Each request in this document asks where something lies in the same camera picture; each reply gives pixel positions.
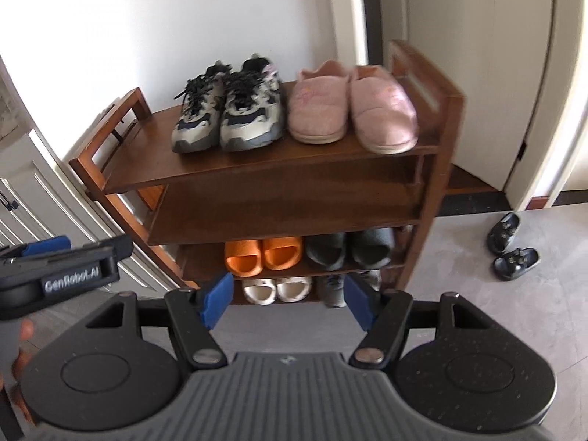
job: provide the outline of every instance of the human hand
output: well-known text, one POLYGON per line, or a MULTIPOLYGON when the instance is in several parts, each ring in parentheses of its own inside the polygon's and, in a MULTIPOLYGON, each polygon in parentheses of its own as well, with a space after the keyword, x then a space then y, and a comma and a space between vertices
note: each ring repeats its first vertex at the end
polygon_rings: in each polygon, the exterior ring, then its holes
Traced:
MULTIPOLYGON (((24 319, 21 324, 20 340, 28 340, 33 336, 33 332, 33 322, 28 319, 24 319)), ((24 352, 23 350, 18 350, 18 357, 12 364, 12 375, 14 376, 14 379, 16 379, 17 381, 21 379, 22 371, 24 370, 25 366, 30 362, 31 358, 32 355, 30 353, 24 352)), ((0 373, 0 390, 2 390, 3 387, 4 379, 2 378, 2 373, 0 373)), ((18 385, 11 390, 10 398, 12 402, 15 405, 17 405, 23 412, 26 420, 30 423, 33 423, 31 413, 25 405, 18 385)))

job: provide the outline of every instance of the top shelf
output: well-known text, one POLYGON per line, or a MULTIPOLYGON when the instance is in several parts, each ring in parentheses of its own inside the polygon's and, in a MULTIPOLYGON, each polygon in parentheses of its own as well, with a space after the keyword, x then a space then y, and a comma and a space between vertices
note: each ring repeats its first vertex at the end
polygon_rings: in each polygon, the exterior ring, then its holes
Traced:
MULTIPOLYGON (((289 94, 294 83, 284 85, 289 94)), ((347 135, 332 144, 302 144, 286 132, 283 139, 251 151, 227 153, 216 147, 198 153, 176 154, 171 150, 170 137, 179 116, 180 107, 172 107, 133 126, 104 169, 107 178, 104 193, 125 193, 141 187, 180 182, 213 171, 246 172, 289 163, 300 165, 381 157, 361 146, 351 122, 347 135)), ((438 150, 437 135, 422 132, 417 145, 399 156, 436 154, 438 150)))

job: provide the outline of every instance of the gray tile floor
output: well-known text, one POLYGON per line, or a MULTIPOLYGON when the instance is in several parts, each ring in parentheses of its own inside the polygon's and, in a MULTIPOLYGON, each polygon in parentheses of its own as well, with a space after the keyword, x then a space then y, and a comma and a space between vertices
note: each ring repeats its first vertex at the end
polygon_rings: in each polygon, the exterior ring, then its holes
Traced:
MULTIPOLYGON (((409 291, 423 300, 458 291, 548 359, 558 373, 559 388, 545 426, 562 441, 584 441, 588 438, 588 204, 522 215, 516 242, 537 248, 542 263, 510 283, 492 276, 492 256, 484 247, 484 237, 498 218, 480 214, 436 219, 409 291)), ((36 334, 27 346, 33 351, 42 348, 108 296, 95 292, 36 314, 36 334)), ((144 336, 169 348, 165 330, 148 329, 144 336)), ((346 309, 330 311, 319 303, 301 303, 231 306, 214 336, 230 355, 243 350, 334 350, 349 356, 363 333, 346 309)), ((431 336, 431 330, 421 330, 410 343, 431 336)))

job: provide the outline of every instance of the pink slipper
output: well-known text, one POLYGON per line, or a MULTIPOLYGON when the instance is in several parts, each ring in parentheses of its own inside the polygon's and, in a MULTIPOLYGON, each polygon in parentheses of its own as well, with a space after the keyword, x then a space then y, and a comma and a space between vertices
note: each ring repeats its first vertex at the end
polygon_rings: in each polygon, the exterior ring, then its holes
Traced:
POLYGON ((329 60, 316 71, 303 69, 290 98, 288 126, 294 139, 328 144, 347 131, 349 72, 329 60))
POLYGON ((357 66, 351 78, 351 111, 363 146, 399 154, 418 141, 416 111, 402 86, 381 66, 357 66))

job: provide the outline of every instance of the blue pad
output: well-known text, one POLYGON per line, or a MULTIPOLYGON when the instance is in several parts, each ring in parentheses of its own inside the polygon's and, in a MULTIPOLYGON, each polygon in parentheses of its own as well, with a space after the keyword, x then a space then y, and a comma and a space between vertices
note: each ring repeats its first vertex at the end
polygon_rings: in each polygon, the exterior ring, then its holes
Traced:
POLYGON ((52 239, 32 242, 21 252, 21 257, 29 257, 41 253, 55 252, 59 250, 69 250, 72 244, 65 235, 53 237, 52 239))
POLYGON ((353 276, 347 275, 343 285, 343 295, 345 296, 345 303, 347 303, 351 313, 354 314, 359 326, 363 331, 369 331, 376 321, 376 315, 372 312, 372 300, 369 292, 363 290, 353 276))
POLYGON ((227 273, 207 290, 202 299, 200 319, 209 330, 216 326, 230 302, 233 301, 233 289, 233 275, 227 273))

